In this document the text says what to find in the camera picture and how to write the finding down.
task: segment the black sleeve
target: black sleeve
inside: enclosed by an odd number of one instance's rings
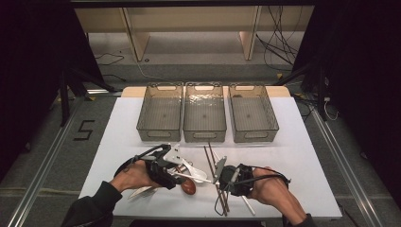
[[[310,214],[306,214],[306,219],[302,223],[299,223],[297,225],[289,224],[288,227],[289,226],[293,226],[293,227],[317,227],[317,225],[313,221],[313,218],[312,218],[312,216]]]
[[[102,182],[93,197],[74,201],[61,226],[111,226],[113,209],[121,198],[111,184]]]

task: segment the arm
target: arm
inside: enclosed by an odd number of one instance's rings
[[[256,168],[253,171],[254,177],[268,174],[275,173],[262,168]],[[305,213],[301,204],[279,178],[268,178],[255,182],[249,198],[274,206],[293,226],[316,226],[312,217]]]
[[[93,197],[75,201],[61,226],[111,226],[113,209],[121,200],[121,192],[143,186],[159,186],[147,174],[144,161],[137,161],[119,172],[109,183],[103,182]]]

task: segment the wrist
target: wrist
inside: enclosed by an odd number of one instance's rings
[[[118,181],[117,178],[112,179],[109,184],[111,184],[119,193],[123,192],[125,190],[123,184]]]
[[[292,202],[285,202],[277,208],[292,225],[302,223],[307,215],[301,205],[294,204]]]

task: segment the chopsticks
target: chopsticks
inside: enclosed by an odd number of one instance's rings
[[[210,146],[210,142],[209,144],[209,149],[210,149],[210,155],[212,156],[212,161],[213,161],[213,166],[215,166],[215,156],[216,155],[213,151],[212,151],[212,147]],[[206,154],[206,158],[207,158],[207,162],[209,163],[209,167],[210,167],[210,171],[212,172],[212,176],[215,176],[215,170],[212,168],[212,163],[210,162],[210,158],[209,155],[207,153],[207,149],[206,146],[203,146],[204,148],[204,153]],[[218,192],[218,199],[220,200],[220,204],[221,207],[223,209],[223,214],[225,217],[227,217],[227,213],[230,212],[230,208],[228,207],[228,203],[227,203],[227,196],[225,195],[224,191],[220,191],[218,188],[218,185],[215,184],[216,190]]]

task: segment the hand-held gripper device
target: hand-held gripper device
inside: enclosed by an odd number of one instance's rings
[[[246,166],[243,164],[239,164],[239,166],[225,166],[225,162],[227,161],[227,157],[224,156],[223,158],[219,159],[218,161],[215,162],[214,156],[217,156],[213,151],[211,150],[211,146],[209,144],[209,149],[212,154],[213,158],[213,166],[215,170],[212,168],[212,163],[209,160],[209,156],[205,148],[205,153],[206,157],[209,162],[210,170],[212,171],[213,175],[213,180],[209,181],[206,179],[198,179],[202,180],[203,182],[208,182],[215,184],[217,186],[218,190],[218,195],[219,198],[220,196],[225,197],[225,193],[227,192],[228,194],[231,193],[233,196],[237,197],[242,197],[243,200],[246,199],[246,197],[249,196],[253,189],[253,184],[256,181],[262,180],[262,179],[267,179],[267,178],[280,178],[285,185],[288,187],[288,184],[290,183],[290,180],[288,180],[283,174],[280,172],[277,172],[273,169],[267,169],[264,167],[258,167],[258,166]],[[179,145],[176,145],[174,147],[166,144],[162,144],[160,146],[156,146],[154,148],[151,148],[147,151],[145,151],[142,154],[135,155],[134,157],[130,158],[127,162],[125,162],[123,165],[121,165],[117,171],[115,172],[114,176],[116,176],[120,171],[126,169],[130,164],[135,163],[138,160],[143,160],[146,163],[146,168],[149,177],[162,187],[166,187],[167,189],[174,188],[176,184],[181,184],[185,182],[185,178],[183,177],[188,177],[188,178],[194,178],[192,176],[184,175],[184,174],[179,174],[179,173],[173,173],[171,169],[175,168],[176,166],[180,165],[183,163],[183,157],[180,154],[180,149]],[[253,169],[254,168],[262,168],[266,169],[269,171],[272,171],[274,174],[268,174],[268,175],[263,175],[263,176],[258,176],[254,177],[253,175]],[[223,209],[225,207],[228,207],[227,204],[227,198],[224,199],[223,203]]]
[[[174,168],[178,166],[178,164],[180,164],[179,161],[180,156],[178,156],[177,159],[177,156],[173,156],[171,154],[174,152],[176,153],[179,152],[178,146],[174,148],[166,144],[156,146],[143,152],[142,154],[135,155],[132,158],[130,158],[127,162],[125,162],[117,169],[114,176],[116,176],[120,171],[125,169],[128,165],[133,164],[138,160],[143,160],[145,161],[145,164],[147,166],[147,172],[149,177],[159,185],[166,187],[167,189],[171,189],[175,187],[176,184],[181,184],[185,181],[184,178],[173,177],[171,174],[167,172],[168,169]]]

